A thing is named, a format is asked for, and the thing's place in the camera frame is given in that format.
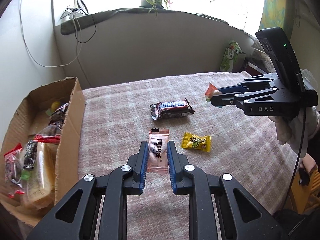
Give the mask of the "white gloved right hand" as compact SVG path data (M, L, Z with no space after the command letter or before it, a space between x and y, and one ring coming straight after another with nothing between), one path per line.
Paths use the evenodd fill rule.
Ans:
M316 134L319 132L319 112L316 107L306 108L305 125L303 125L303 109L291 121L285 121L280 116L269 116L268 118L275 124L277 140L280 145L289 144L296 155L299 153L300 141L303 135L300 157L304 158L307 154L308 146L311 146L311 140L315 139Z

